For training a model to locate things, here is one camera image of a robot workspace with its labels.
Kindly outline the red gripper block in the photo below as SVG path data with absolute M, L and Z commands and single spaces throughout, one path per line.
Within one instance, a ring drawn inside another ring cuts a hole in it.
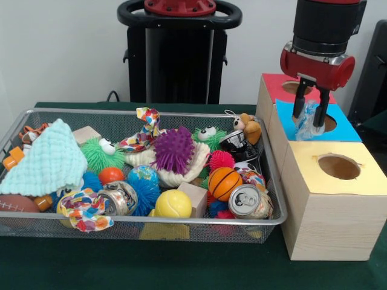
M 343 88 L 348 83 L 355 64 L 353 56 L 312 56 L 295 50 L 291 41 L 286 43 L 280 57 L 281 70 L 290 77 L 301 78 L 294 100 L 293 117 L 298 119 L 304 107 L 307 79 L 320 87 L 320 104 L 314 115 L 314 127 L 322 127 L 325 124 L 330 91 Z

